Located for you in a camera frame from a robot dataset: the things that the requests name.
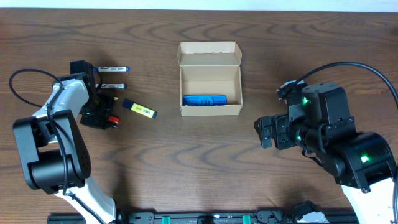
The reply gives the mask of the red and black stapler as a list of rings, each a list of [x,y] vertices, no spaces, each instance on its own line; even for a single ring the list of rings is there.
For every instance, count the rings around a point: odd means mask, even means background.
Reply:
[[[111,127],[117,128],[119,126],[120,120],[117,116],[110,115],[108,118],[108,123]]]

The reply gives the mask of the brown cardboard box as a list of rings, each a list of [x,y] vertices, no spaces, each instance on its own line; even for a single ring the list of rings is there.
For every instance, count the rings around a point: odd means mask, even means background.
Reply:
[[[237,116],[243,107],[242,51],[236,42],[181,42],[177,50],[182,116]],[[190,106],[188,95],[224,95],[225,105]]]

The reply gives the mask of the blue plastic case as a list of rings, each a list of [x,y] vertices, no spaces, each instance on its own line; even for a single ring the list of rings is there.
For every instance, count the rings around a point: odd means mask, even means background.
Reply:
[[[224,106],[227,105],[225,95],[185,95],[184,106]]]

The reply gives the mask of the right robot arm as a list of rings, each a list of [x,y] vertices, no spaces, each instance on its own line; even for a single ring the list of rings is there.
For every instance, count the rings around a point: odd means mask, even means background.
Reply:
[[[338,84],[295,86],[287,112],[254,122],[261,146],[300,147],[340,185],[360,223],[397,223],[397,165],[387,141],[359,132]]]

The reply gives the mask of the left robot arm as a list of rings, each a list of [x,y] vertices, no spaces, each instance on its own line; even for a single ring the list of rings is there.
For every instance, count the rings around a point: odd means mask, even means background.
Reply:
[[[84,61],[70,64],[70,74],[56,77],[53,92],[32,116],[13,124],[27,185],[67,201],[86,223],[128,223],[116,201],[91,176],[91,160],[78,128],[116,128],[115,100],[99,92],[99,70]]]

